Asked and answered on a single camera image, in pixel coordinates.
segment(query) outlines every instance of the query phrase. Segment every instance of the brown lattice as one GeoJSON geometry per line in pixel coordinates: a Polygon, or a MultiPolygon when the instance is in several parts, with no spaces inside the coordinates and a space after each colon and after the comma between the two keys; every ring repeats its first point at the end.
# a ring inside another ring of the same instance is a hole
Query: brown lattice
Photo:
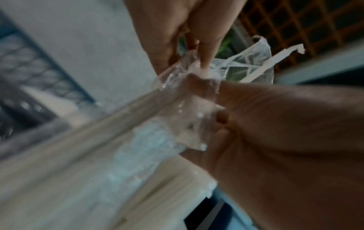
{"type": "Polygon", "coordinates": [[[273,54],[305,45],[305,55],[291,55],[276,71],[364,38],[364,0],[248,0],[239,18],[250,35],[267,38],[273,54]]]}

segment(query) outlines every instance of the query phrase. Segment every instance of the wooden lattice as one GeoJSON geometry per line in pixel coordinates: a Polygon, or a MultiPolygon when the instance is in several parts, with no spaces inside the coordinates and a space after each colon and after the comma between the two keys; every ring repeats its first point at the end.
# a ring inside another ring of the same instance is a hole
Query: wooden lattice
{"type": "Polygon", "coordinates": [[[303,43],[276,71],[364,38],[364,0],[248,0],[239,19],[250,35],[268,39],[272,53],[303,43]]]}

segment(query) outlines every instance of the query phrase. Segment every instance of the concrete floor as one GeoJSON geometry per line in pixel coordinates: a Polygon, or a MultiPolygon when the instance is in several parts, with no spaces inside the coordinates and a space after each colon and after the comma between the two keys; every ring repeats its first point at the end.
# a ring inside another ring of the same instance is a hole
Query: concrete floor
{"type": "Polygon", "coordinates": [[[156,76],[122,0],[0,0],[0,7],[107,110],[151,89],[156,76]]]}

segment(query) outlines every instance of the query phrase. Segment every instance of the hand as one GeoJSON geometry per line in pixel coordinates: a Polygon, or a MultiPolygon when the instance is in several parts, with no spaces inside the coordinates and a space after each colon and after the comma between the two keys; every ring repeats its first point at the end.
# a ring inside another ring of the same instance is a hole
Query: hand
{"type": "Polygon", "coordinates": [[[135,31],[159,75],[174,64],[178,38],[197,49],[208,68],[247,0],[125,0],[135,31]]]}
{"type": "MultiPolygon", "coordinates": [[[[188,79],[203,97],[208,81],[188,79]]],[[[363,229],[364,91],[222,82],[207,170],[264,230],[363,229]]]]}

